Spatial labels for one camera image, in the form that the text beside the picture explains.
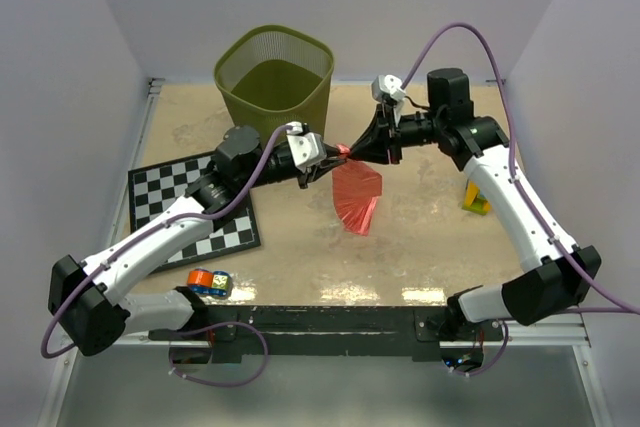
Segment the red plastic trash bag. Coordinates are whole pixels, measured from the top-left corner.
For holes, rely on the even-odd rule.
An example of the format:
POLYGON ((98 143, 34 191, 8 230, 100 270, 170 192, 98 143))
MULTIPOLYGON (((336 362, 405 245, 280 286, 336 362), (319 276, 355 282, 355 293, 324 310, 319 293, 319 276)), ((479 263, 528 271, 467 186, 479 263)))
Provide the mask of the red plastic trash bag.
POLYGON ((346 145, 336 147, 345 163, 332 171, 334 210, 346 231, 367 236, 382 196, 382 176, 366 163, 352 160, 346 145))

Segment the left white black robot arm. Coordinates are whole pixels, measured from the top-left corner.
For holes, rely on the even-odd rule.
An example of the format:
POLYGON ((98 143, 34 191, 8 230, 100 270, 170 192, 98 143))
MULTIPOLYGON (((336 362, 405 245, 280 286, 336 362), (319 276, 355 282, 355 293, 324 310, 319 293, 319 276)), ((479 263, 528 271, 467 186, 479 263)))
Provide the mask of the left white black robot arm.
POLYGON ((267 142, 250 126, 229 129, 204 174, 154 220, 80 262, 65 256, 54 264, 48 299, 52 319, 41 341, 42 356, 54 356, 48 343, 55 327, 86 356, 138 332, 171 330, 185 339, 200 337, 207 315, 190 289, 134 295, 133 287, 230 222, 252 187, 289 179, 306 186, 344 161, 339 148, 325 144, 304 123, 277 127, 267 142))

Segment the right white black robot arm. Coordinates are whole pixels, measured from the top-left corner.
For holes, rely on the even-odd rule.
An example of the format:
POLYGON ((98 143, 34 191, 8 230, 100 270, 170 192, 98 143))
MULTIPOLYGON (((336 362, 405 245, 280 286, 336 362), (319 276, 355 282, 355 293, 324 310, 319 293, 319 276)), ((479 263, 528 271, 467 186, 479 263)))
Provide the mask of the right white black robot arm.
POLYGON ((523 270, 496 286, 478 286, 450 296, 440 334, 469 339, 481 322, 513 319, 528 326, 579 305, 601 266, 592 246, 581 247, 560 227, 519 167, 509 165, 510 141, 498 122, 474 112, 469 79, 459 68, 427 75, 428 106, 404 115, 400 78, 372 83, 374 117, 350 148, 354 160, 397 164, 404 149, 435 144, 475 184, 507 232, 523 270))

